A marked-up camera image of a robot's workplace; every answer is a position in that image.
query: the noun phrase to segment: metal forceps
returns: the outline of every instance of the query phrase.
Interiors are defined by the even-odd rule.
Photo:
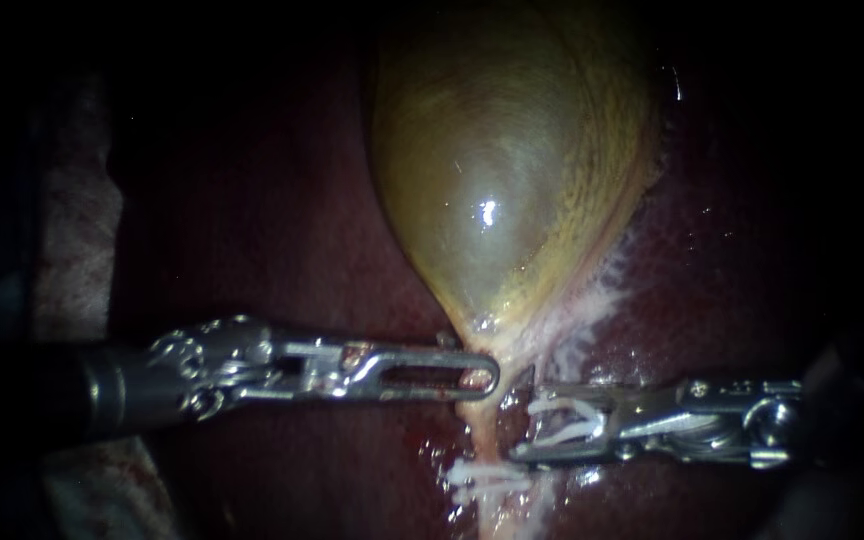
[[[657,452],[683,462],[767,469],[791,458],[801,394],[798,381],[748,379],[691,378],[661,388],[541,386],[533,401],[541,405],[537,408],[567,409],[601,428],[583,429],[574,437],[543,436],[543,422],[555,419],[533,416],[532,440],[512,448],[508,458],[544,469],[621,462]],[[537,416],[548,417],[547,412]],[[554,414],[562,424],[562,414]]]
[[[234,401],[305,399],[483,399],[499,380],[499,366],[485,354],[372,341],[273,338],[261,381],[238,387]]]

